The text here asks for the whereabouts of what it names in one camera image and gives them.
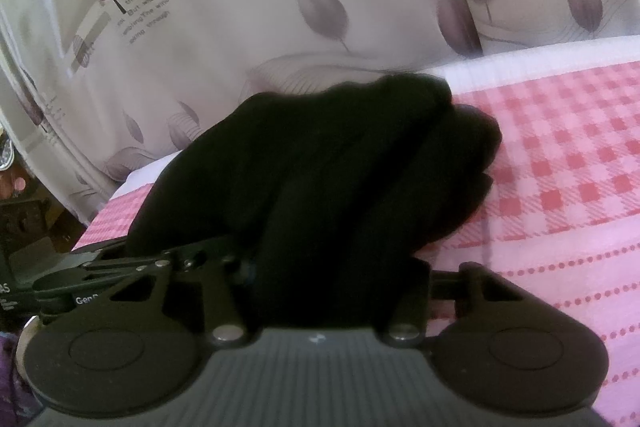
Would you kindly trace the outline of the beige leaf print curtain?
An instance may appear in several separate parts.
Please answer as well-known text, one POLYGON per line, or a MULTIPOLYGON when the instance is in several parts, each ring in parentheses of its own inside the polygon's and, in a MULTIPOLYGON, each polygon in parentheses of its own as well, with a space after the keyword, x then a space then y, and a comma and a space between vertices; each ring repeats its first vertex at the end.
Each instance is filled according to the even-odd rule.
POLYGON ((86 223, 257 92, 638 30, 639 0, 1 0, 1 127, 86 223))

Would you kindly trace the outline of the black printed t-shirt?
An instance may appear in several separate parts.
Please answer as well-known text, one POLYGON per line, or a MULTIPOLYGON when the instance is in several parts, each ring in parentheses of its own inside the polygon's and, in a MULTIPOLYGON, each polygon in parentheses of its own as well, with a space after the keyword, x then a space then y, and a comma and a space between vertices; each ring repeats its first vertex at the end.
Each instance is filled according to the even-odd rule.
POLYGON ((241 298, 260 325, 368 321, 409 287, 418 251, 483 204, 501 140, 431 76, 259 93, 162 171, 127 248, 209 242, 247 266, 241 298))

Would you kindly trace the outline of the pink white checked bedsheet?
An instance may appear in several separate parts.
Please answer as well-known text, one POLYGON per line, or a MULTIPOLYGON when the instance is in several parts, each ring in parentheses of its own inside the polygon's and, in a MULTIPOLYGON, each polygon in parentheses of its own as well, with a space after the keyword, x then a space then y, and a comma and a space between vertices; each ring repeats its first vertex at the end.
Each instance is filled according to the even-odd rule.
POLYGON ((425 249, 478 260, 585 321, 610 369, 597 410, 639 421, 639 39, 585 40, 439 69, 503 135, 484 207, 425 249))

